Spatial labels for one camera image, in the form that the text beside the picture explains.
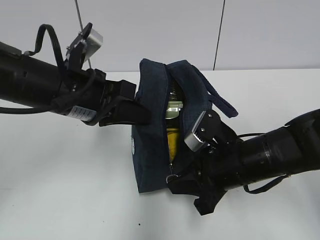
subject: fabric bag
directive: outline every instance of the fabric bag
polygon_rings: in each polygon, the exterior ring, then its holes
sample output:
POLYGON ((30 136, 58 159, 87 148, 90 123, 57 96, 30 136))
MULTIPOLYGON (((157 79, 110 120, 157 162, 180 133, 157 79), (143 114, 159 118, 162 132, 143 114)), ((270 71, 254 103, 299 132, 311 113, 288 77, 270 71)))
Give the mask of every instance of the fabric bag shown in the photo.
POLYGON ((132 126, 132 158, 140 193, 166 188, 167 176, 181 172, 197 158, 199 152, 188 148, 184 136, 202 111, 212 109, 214 104, 229 118, 238 115, 202 73, 186 60, 165 65, 143 59, 135 99, 151 111, 149 125, 132 126), (173 81, 180 86, 184 103, 179 117, 179 148, 171 169, 165 116, 173 81))

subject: white label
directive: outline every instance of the white label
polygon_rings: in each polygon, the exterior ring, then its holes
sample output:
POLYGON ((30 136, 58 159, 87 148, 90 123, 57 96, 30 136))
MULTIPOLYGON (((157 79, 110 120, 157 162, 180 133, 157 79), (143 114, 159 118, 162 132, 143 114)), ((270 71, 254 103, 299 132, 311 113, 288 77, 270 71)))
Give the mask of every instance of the white label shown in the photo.
POLYGON ((69 114, 67 115, 70 118, 79 119, 81 121, 89 122, 95 116, 97 112, 88 108, 81 106, 73 106, 69 114))

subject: yellow object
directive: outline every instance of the yellow object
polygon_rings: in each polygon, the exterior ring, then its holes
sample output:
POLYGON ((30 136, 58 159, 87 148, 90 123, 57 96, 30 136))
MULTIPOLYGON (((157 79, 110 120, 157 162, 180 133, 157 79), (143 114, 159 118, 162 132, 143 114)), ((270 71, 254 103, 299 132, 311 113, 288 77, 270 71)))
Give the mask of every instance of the yellow object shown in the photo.
POLYGON ((179 140, 180 140, 180 130, 179 128, 167 128, 166 131, 168 135, 170 162, 172 163, 178 151, 179 140))

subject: white wall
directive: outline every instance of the white wall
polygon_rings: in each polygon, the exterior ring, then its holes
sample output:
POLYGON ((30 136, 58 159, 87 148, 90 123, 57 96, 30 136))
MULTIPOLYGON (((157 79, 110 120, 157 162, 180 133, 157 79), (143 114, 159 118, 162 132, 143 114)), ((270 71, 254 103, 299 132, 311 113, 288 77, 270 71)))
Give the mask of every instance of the white wall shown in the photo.
POLYGON ((142 58, 188 59, 212 70, 222 5, 222 0, 79 0, 83 22, 92 22, 104 36, 92 65, 138 71, 142 58))
POLYGON ((320 66, 320 1, 226 0, 216 70, 320 66))
MULTIPOLYGON (((270 131, 319 108, 317 69, 204 74, 239 111, 223 117, 239 134, 270 131)), ((139 82, 137 72, 107 77, 139 82)), ((316 171, 260 195, 231 190, 214 214, 200 216, 192 196, 138 194, 129 126, 1 115, 0 133, 1 240, 319 239, 316 171)))
MULTIPOLYGON (((138 71, 142 58, 213 68, 224 0, 78 1, 83 24, 104 36, 94 68, 138 71)), ((318 0, 226 0, 216 70, 318 68, 319 10, 318 0)), ((23 51, 42 23, 54 26, 63 55, 80 30, 73 0, 2 0, 0 22, 0 41, 23 51)), ((47 36, 37 58, 55 64, 47 36)))

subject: vertical line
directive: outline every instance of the vertical line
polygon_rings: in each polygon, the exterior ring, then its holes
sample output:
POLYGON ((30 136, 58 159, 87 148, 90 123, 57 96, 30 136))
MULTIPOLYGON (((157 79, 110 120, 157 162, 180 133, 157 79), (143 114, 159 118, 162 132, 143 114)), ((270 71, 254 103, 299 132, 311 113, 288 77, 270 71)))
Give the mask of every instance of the vertical line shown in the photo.
MULTIPOLYGON (((76 8, 76 14, 78 15, 78 20, 79 20, 79 24, 80 24, 80 29, 81 31, 84 30, 84 26, 82 24, 82 20, 81 20, 81 14, 80 14, 80 10, 79 10, 79 4, 78 4, 78 0, 74 0, 75 3, 75 8, 76 8)), ((88 64, 89 64, 89 68, 91 68, 91 61, 90 59, 88 59, 88 64)))
POLYGON ((220 41, 220 33, 221 33, 222 21, 223 21, 223 19, 224 19, 225 5, 226 5, 226 0, 223 0, 223 6, 222 6, 221 19, 220 19, 220 27, 219 27, 218 40, 216 41, 216 49, 215 49, 213 70, 216 69, 216 62, 217 62, 217 55, 218 55, 218 48, 219 48, 219 41, 220 41))

